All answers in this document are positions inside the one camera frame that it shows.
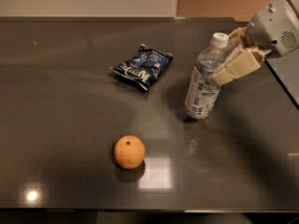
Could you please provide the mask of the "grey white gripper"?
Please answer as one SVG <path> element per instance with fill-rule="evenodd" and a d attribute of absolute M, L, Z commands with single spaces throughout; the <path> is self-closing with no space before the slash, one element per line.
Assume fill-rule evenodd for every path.
<path fill-rule="evenodd" d="M 283 57 L 299 49 L 299 0 L 275 0 L 257 12 L 247 27 L 228 34 L 230 52 L 207 82 L 224 85 L 261 67 L 265 56 Z"/>

